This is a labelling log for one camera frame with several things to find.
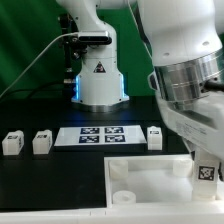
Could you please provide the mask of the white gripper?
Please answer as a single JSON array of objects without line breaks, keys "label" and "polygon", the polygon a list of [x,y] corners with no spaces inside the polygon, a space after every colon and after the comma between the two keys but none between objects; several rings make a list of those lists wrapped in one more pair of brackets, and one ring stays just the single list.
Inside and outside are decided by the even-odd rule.
[{"label": "white gripper", "polygon": [[195,100],[188,111],[174,108],[156,94],[165,125],[209,153],[224,153],[224,93],[210,93]]}]

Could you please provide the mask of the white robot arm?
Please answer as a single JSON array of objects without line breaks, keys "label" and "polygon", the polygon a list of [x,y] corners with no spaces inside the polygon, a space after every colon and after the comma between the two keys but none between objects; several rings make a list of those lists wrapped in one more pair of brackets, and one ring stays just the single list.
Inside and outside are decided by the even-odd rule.
[{"label": "white robot arm", "polygon": [[[104,24],[96,13],[98,9],[127,5],[123,0],[56,0],[76,20],[79,31],[107,32],[116,37],[113,28]],[[185,141],[207,152],[224,157],[224,93],[209,89],[209,84],[222,84],[224,77],[222,43],[215,25],[216,2],[213,0],[137,0],[140,25],[152,49],[152,63],[156,84],[156,100],[166,126]],[[121,87],[105,89],[109,78],[101,84],[90,78],[97,62],[104,70],[116,65],[106,56],[115,56],[111,43],[109,53],[91,50],[84,59],[78,75],[80,99],[75,103],[88,109],[109,109],[118,104]]]}]

